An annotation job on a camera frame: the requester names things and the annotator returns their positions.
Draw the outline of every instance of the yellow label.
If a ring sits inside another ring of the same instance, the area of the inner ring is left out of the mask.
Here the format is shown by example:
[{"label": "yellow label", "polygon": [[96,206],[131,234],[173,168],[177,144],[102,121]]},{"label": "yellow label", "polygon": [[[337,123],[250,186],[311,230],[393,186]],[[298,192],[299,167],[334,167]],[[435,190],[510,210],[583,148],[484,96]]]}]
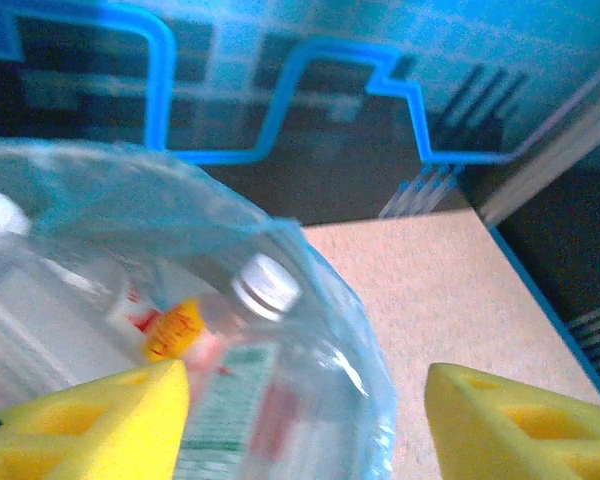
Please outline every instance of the yellow label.
[{"label": "yellow label", "polygon": [[196,299],[187,300],[158,317],[144,346],[151,362],[178,358],[206,329]]}]

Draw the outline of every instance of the clear plastic bag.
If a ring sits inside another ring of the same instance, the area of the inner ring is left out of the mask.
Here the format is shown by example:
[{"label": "clear plastic bag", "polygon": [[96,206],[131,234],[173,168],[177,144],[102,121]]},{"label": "clear plastic bag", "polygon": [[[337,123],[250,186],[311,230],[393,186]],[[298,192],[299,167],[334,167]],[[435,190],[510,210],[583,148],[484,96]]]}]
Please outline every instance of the clear plastic bag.
[{"label": "clear plastic bag", "polygon": [[257,252],[282,264],[303,295],[276,337],[277,358],[293,372],[291,388],[312,400],[269,478],[390,477],[396,392],[382,352],[360,300],[297,222],[270,218],[173,156],[129,145],[0,141],[0,192],[37,235],[162,258],[219,292]]}]

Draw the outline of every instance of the plastic bag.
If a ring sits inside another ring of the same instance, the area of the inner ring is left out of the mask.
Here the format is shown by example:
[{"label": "plastic bag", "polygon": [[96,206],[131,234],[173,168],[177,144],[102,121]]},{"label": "plastic bag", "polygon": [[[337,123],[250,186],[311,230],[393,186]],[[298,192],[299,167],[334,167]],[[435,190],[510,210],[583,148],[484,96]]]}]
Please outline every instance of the plastic bag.
[{"label": "plastic bag", "polygon": [[39,235],[165,257],[220,292],[254,253],[280,262],[304,292],[287,327],[351,387],[324,402],[349,415],[350,460],[340,478],[390,477],[396,393],[383,355],[360,300],[297,222],[270,218],[171,155],[129,145],[0,141],[0,192]]}]

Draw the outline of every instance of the table surface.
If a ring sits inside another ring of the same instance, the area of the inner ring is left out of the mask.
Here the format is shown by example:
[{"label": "table surface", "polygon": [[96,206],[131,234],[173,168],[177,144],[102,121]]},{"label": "table surface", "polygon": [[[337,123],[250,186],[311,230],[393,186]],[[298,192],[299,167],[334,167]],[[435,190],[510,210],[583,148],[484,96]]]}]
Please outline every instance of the table surface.
[{"label": "table surface", "polygon": [[427,369],[451,362],[600,404],[600,395],[471,209],[306,229],[358,293],[399,395],[394,478],[440,478]]}]

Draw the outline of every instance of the white bottle cap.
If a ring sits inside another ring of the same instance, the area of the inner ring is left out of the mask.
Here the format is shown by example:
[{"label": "white bottle cap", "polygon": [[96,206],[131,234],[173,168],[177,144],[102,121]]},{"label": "white bottle cap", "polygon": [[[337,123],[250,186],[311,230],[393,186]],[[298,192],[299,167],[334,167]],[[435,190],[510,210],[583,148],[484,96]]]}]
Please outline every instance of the white bottle cap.
[{"label": "white bottle cap", "polygon": [[0,233],[27,235],[31,221],[22,209],[9,197],[0,193]]},{"label": "white bottle cap", "polygon": [[238,298],[253,313],[278,322],[300,297],[300,285],[272,258],[258,253],[231,282]]}]

